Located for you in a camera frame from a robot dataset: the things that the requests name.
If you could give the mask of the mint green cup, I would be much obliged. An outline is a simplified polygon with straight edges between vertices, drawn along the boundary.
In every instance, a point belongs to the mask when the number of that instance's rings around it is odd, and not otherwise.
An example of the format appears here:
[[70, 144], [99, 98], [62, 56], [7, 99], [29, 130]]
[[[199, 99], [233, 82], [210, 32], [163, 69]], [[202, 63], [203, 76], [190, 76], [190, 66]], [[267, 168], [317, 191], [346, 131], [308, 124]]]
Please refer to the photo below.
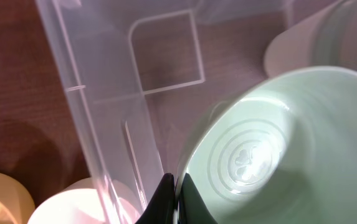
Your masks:
[[357, 1], [338, 1], [324, 17], [315, 37], [312, 65], [339, 66], [345, 30], [357, 8]]

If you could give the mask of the mint green small bowl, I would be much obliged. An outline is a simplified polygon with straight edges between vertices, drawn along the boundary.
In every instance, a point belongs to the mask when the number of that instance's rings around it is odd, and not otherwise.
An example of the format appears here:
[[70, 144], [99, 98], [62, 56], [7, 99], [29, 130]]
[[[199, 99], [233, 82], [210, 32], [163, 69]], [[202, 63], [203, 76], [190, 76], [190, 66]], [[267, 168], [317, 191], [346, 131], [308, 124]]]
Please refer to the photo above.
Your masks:
[[180, 158], [217, 223], [357, 223], [357, 72], [310, 67], [208, 109]]

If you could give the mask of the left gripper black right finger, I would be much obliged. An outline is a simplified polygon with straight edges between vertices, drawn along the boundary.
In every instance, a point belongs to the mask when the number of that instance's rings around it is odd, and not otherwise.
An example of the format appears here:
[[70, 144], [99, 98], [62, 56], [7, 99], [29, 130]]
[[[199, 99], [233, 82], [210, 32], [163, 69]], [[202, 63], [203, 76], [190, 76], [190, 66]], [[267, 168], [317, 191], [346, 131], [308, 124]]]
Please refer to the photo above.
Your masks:
[[178, 210], [180, 224], [217, 224], [189, 174], [178, 192]]

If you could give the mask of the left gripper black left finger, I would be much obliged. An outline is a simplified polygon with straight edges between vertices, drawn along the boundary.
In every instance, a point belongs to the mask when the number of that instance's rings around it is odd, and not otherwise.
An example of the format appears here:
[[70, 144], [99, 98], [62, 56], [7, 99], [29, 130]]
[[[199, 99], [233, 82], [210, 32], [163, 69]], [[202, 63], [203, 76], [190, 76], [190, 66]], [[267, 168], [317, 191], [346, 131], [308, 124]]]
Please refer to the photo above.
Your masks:
[[174, 190], [174, 176], [166, 173], [136, 224], [172, 224], [175, 208]]

